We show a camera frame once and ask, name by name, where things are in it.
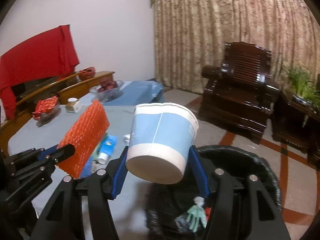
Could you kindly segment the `large crumpled white tissue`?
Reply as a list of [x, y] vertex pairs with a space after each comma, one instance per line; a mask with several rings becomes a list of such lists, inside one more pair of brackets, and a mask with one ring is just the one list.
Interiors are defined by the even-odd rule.
[[131, 137], [130, 134], [126, 134], [123, 136], [123, 142], [125, 143], [126, 146], [128, 146], [130, 143], [130, 137]]

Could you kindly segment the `green glove in bin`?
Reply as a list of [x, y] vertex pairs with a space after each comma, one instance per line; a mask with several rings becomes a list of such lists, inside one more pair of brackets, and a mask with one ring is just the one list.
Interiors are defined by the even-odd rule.
[[189, 230], [193, 233], [198, 231], [198, 227], [202, 224], [203, 228], [207, 226], [207, 217], [204, 206], [204, 198], [197, 196], [193, 199], [194, 205], [188, 209], [186, 222], [189, 224]]

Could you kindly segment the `dark wooden side table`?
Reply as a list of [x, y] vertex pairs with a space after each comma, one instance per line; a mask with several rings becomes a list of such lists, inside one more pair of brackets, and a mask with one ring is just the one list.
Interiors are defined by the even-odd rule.
[[319, 168], [319, 114], [311, 106], [282, 91], [271, 115], [272, 138], [307, 154], [309, 164]]

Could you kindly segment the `black trash bag bin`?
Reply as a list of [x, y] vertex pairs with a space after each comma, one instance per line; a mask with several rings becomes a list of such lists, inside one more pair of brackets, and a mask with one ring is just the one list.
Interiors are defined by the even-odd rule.
[[[260, 179], [282, 216], [278, 180], [264, 158], [234, 146], [208, 145], [196, 149], [201, 157], [211, 160], [215, 167], [227, 171], [235, 178], [236, 204], [248, 208], [245, 199], [246, 179], [254, 174]], [[186, 222], [187, 211], [194, 205], [193, 199], [197, 196], [204, 198], [200, 194], [189, 159], [184, 177], [179, 183], [153, 184], [148, 192], [145, 210], [150, 239], [203, 239], [206, 228], [200, 224], [198, 231], [193, 233]], [[203, 208], [207, 222], [212, 207], [213, 204], [204, 198]], [[241, 239], [244, 239], [246, 233], [247, 229], [240, 229]]]

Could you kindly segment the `beige patterned curtain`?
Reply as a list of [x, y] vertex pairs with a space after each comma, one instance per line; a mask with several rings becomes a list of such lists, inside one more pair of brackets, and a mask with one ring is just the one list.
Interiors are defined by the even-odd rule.
[[300, 63], [319, 74], [319, 23], [304, 0], [151, 0], [156, 80], [202, 93], [206, 65], [220, 66], [225, 43], [257, 44], [272, 53], [271, 75]]

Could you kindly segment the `orange foam net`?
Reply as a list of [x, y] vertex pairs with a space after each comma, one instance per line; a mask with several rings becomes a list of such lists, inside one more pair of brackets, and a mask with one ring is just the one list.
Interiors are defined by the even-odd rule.
[[68, 144], [75, 148], [75, 153], [60, 162], [58, 167], [72, 178], [78, 179], [109, 126], [110, 122], [103, 105], [98, 100], [94, 100], [58, 144], [58, 148]]

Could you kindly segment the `red cloth on TV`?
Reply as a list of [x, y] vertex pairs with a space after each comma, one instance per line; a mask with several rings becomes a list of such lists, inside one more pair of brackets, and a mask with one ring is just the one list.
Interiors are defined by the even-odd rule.
[[1, 56], [1, 100], [8, 119], [15, 116], [12, 86], [72, 74], [79, 64], [69, 25], [35, 35]]

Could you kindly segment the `blue plastic table cover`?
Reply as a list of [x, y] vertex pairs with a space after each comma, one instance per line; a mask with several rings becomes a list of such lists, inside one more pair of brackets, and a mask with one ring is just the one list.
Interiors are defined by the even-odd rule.
[[163, 103], [164, 87], [156, 81], [124, 81], [119, 89], [120, 96], [104, 106], [135, 106], [142, 103]]

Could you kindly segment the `wooden curved chair back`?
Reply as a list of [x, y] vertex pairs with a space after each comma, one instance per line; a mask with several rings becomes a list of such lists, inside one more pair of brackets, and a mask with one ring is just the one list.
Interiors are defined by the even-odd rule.
[[60, 80], [55, 77], [51, 83], [17, 101], [14, 117], [1, 124], [1, 149], [3, 154], [6, 157], [9, 155], [8, 143], [10, 138], [32, 118], [35, 105], [39, 100], [57, 96], [59, 102], [64, 105], [67, 103], [68, 98], [81, 98], [89, 93], [89, 89], [98, 85], [102, 78], [112, 81], [113, 75], [114, 72], [112, 71], [97, 72], [94, 77], [85, 81], [78, 80], [78, 73], [73, 73]]

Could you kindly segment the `green potted plant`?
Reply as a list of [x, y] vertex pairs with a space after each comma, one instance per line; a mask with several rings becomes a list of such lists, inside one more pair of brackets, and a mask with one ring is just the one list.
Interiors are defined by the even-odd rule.
[[304, 106], [319, 108], [319, 90], [311, 81], [311, 73], [301, 62], [282, 65], [284, 75], [290, 83], [293, 98]]

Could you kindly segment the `glass fruit bowl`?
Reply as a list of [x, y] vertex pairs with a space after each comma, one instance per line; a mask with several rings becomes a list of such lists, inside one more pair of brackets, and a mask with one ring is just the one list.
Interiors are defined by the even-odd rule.
[[106, 90], [103, 92], [98, 92], [98, 89], [100, 88], [100, 85], [91, 87], [89, 89], [90, 93], [93, 93], [94, 98], [98, 99], [101, 103], [107, 103], [110, 101], [113, 101], [123, 95], [123, 91], [121, 90], [124, 82], [121, 80], [116, 80], [118, 87], [111, 89], [111, 90]]

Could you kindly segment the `small white tissue box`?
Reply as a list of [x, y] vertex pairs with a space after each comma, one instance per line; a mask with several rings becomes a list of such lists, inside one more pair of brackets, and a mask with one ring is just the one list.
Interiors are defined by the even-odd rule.
[[69, 98], [67, 100], [65, 108], [66, 112], [68, 113], [78, 113], [78, 111], [80, 111], [80, 109], [82, 108], [82, 103], [77, 98]]

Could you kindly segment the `dark red fruit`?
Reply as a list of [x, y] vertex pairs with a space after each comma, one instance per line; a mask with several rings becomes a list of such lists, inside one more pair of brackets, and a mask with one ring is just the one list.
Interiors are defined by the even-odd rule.
[[111, 89], [114, 89], [117, 87], [118, 87], [118, 85], [117, 85], [116, 81], [110, 80], [108, 77], [103, 77], [100, 80], [100, 88], [98, 89], [98, 92], [111, 90]]

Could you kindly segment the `red snack packet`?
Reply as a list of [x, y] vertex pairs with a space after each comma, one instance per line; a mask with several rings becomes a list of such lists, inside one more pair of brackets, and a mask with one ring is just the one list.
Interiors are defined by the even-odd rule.
[[38, 120], [42, 114], [51, 113], [58, 104], [58, 100], [59, 99], [56, 95], [44, 100], [40, 100], [35, 107], [35, 111], [32, 113], [33, 119]]

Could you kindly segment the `blue white paper cup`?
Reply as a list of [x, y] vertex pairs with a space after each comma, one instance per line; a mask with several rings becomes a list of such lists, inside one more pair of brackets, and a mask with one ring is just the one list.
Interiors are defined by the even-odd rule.
[[126, 168], [153, 183], [178, 183], [198, 130], [199, 122], [187, 107], [172, 102], [137, 105]]

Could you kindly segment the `blue hand cream tube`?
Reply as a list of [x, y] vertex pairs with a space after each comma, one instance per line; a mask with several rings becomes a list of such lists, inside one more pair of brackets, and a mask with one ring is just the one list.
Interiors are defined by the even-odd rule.
[[118, 138], [114, 135], [106, 133], [98, 147], [97, 162], [105, 165], [112, 156]]

